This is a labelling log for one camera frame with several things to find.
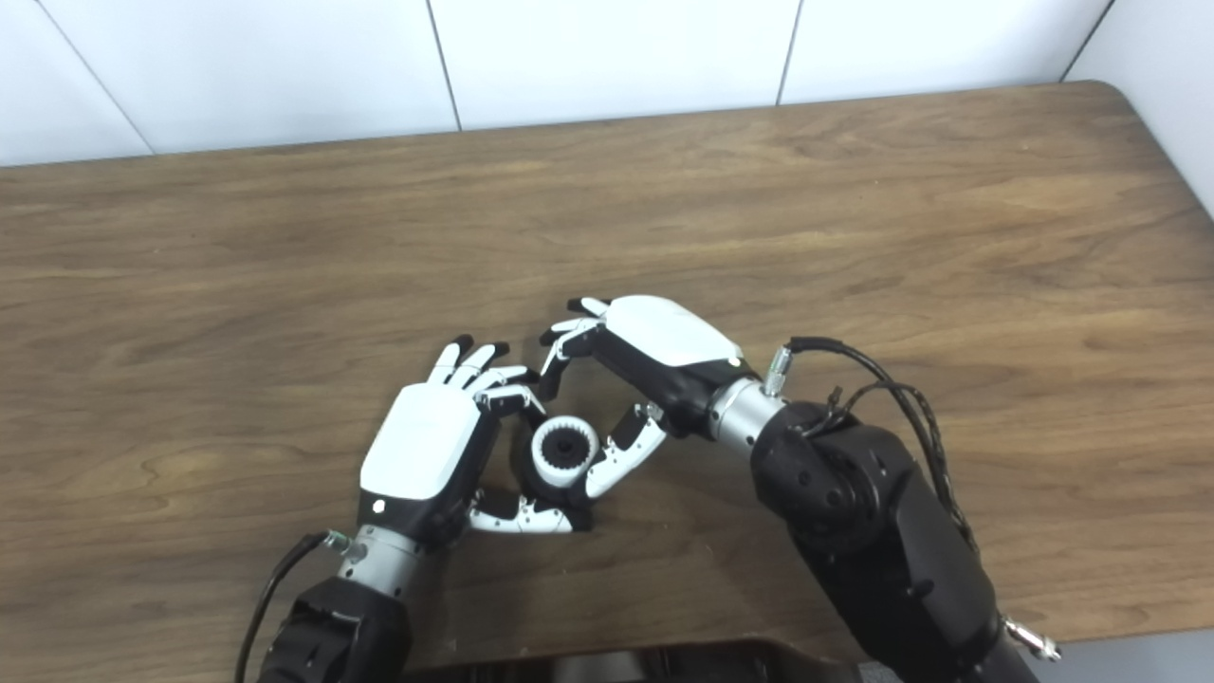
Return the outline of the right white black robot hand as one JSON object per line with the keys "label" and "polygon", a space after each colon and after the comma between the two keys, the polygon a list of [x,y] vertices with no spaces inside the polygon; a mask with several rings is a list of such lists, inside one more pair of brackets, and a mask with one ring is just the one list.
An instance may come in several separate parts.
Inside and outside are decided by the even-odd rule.
{"label": "right white black robot hand", "polygon": [[541,335],[549,349],[537,386],[541,400],[558,395],[565,368],[580,358],[601,363],[643,397],[565,486],[571,507],[592,506],[669,436],[699,436],[750,459],[764,427],[784,406],[764,394],[741,345],[671,298],[584,297],[569,307],[579,317]]}

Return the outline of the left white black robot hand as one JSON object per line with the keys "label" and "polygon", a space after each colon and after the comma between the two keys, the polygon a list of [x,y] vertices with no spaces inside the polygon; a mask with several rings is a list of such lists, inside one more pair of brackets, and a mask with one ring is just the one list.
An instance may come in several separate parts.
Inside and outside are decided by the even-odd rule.
{"label": "left white black robot hand", "polygon": [[460,334],[429,376],[399,389],[361,462],[357,524],[398,533],[424,552],[478,527],[490,533],[588,533],[589,511],[520,494],[512,516],[486,513],[480,480],[509,416],[531,428],[549,419],[533,392],[539,372],[497,366],[507,342],[473,346]]}

